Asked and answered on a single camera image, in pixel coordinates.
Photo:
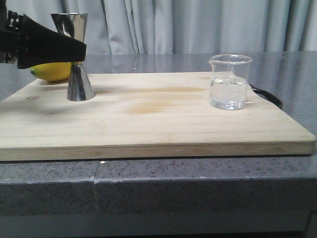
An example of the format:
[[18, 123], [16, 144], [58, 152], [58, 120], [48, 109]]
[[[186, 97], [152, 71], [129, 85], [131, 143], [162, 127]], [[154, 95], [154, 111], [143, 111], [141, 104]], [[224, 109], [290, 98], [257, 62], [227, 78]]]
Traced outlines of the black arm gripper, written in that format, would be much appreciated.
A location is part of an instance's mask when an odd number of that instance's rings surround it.
[[27, 15], [7, 11], [0, 1], [0, 62], [15, 63], [19, 69], [53, 62], [83, 61], [86, 44], [61, 35]]

